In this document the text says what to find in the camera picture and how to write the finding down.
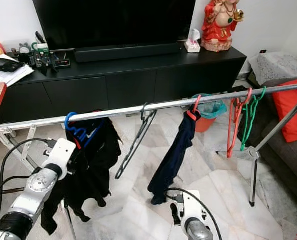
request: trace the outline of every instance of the soundbar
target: soundbar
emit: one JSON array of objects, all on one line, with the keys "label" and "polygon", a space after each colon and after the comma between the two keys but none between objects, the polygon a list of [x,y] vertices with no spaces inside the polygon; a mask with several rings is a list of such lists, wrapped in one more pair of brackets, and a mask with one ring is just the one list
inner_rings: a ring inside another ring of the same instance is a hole
[{"label": "soundbar", "polygon": [[78,63],[114,59],[128,59],[155,55],[175,54],[180,51],[177,42],[154,45],[119,45],[76,48],[74,55]]}]

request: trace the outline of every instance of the metal rail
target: metal rail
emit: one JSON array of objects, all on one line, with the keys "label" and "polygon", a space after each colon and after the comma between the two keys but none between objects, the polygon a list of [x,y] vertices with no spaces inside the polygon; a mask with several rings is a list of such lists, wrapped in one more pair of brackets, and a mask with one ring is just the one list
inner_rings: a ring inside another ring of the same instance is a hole
[{"label": "metal rail", "polygon": [[[294,85],[287,85],[287,86],[276,86],[276,87],[268,87],[266,89],[266,94],[288,91],[297,89],[297,84]],[[255,89],[252,92],[252,96],[261,95],[263,89]],[[226,93],[220,95],[212,95],[212,96],[205,96],[202,97],[199,101],[200,104],[202,103],[209,103],[215,102],[219,100],[225,99],[234,99],[234,98],[242,98],[248,95],[248,91],[240,91],[240,92],[233,92],[233,93]],[[141,111],[153,111],[153,110],[160,110],[160,109],[168,109],[180,106],[189,106],[193,105],[196,102],[196,98],[191,98],[187,100],[179,100],[179,101],[170,101],[170,102],[162,102],[162,103],[155,103],[149,104],[147,106],[135,106],[135,107],[128,107],[128,108],[120,108],[108,111],[100,111],[100,112],[91,112],[91,113],[84,113],[72,116],[69,121],[70,122],[77,122],[83,120],[91,120],[91,119],[100,119],[106,117],[114,117],[119,115],[126,115],[126,114],[135,114],[140,113]],[[39,120],[32,120],[32,121],[23,121],[17,123],[7,123],[7,124],[0,124],[0,132],[4,132],[7,130],[16,131],[21,129],[29,129],[32,125],[36,125],[36,127],[42,126],[49,126],[55,124],[62,124],[65,122],[65,116],[61,117],[53,117],[53,118],[45,118]]]}]

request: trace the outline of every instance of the marble floor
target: marble floor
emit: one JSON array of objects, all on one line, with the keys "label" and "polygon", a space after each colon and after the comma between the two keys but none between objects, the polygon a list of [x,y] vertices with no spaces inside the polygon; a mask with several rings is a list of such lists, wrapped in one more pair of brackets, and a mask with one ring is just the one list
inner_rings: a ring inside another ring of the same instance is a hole
[{"label": "marble floor", "polygon": [[[78,240],[185,240],[180,227],[173,225],[171,202],[151,205],[152,194],[148,184],[178,133],[185,110],[180,107],[160,110],[131,160],[121,179],[114,179],[121,161],[130,148],[141,125],[139,115],[112,118],[123,140],[122,156],[111,168],[110,190],[112,196],[105,200],[105,208],[98,207],[93,199],[83,205],[85,214],[91,217],[87,223],[72,215]],[[193,147],[186,151],[183,165],[174,180],[174,186],[198,190],[201,200],[212,211],[224,240],[296,240],[297,199],[280,181],[274,171],[263,161],[259,163],[255,207],[249,205],[251,162],[246,158],[227,159],[216,154],[225,151],[228,135],[228,113],[219,117],[205,133],[196,133]],[[26,139],[28,131],[21,130],[17,140]],[[40,127],[36,137],[64,138],[60,125]],[[241,142],[237,141],[236,150]],[[46,147],[34,143],[30,150],[32,158],[41,164]],[[0,167],[7,149],[0,143]],[[27,175],[29,172],[14,157],[8,160],[5,178]],[[24,186],[15,180],[8,187]],[[5,212],[17,194],[3,199]],[[49,236],[40,226],[34,226],[29,240],[70,240],[71,235],[59,209],[55,215],[56,232]],[[206,219],[214,239],[218,240],[211,218]]]}]

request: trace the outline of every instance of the sofa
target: sofa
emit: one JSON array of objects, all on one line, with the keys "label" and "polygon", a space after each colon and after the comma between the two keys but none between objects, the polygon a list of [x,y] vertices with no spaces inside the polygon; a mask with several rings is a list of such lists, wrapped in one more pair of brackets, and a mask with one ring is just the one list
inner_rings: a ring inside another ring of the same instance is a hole
[{"label": "sofa", "polygon": [[[271,80],[264,83],[263,86],[276,87],[294,79],[296,78]],[[239,126],[238,138],[240,140],[243,138],[245,117],[244,115]],[[279,116],[272,94],[266,94],[258,104],[253,129],[246,146],[256,147],[278,123]],[[280,130],[259,153],[261,158],[275,170],[285,185],[297,196],[297,141],[287,143]]]}]

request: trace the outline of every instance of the blue hanger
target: blue hanger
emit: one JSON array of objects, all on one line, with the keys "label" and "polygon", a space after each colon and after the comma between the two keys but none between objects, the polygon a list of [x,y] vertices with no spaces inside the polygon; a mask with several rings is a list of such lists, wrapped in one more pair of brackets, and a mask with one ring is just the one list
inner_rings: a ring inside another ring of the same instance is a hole
[{"label": "blue hanger", "polygon": [[85,143],[85,145],[84,145],[84,147],[86,148],[87,145],[89,145],[89,143],[90,143],[91,140],[93,139],[93,137],[98,133],[98,131],[100,130],[100,128],[103,126],[103,124],[104,124],[104,119],[102,120],[102,122],[100,123],[100,125],[96,128],[96,130],[92,133],[92,135],[91,135],[91,136],[88,136],[87,129],[86,129],[85,127],[76,128],[76,127],[74,127],[74,126],[73,126],[73,127],[70,127],[70,126],[69,126],[69,120],[70,120],[70,118],[71,118],[72,116],[74,116],[74,115],[77,115],[77,114],[78,114],[77,112],[70,112],[70,113],[66,116],[66,118],[65,118],[65,122],[64,122],[64,124],[65,124],[65,128],[66,128],[68,131],[72,132],[73,135],[74,135],[75,137],[77,137],[81,143],[83,143],[83,142],[85,141],[85,139],[87,139],[87,141],[86,141],[86,143]]}]

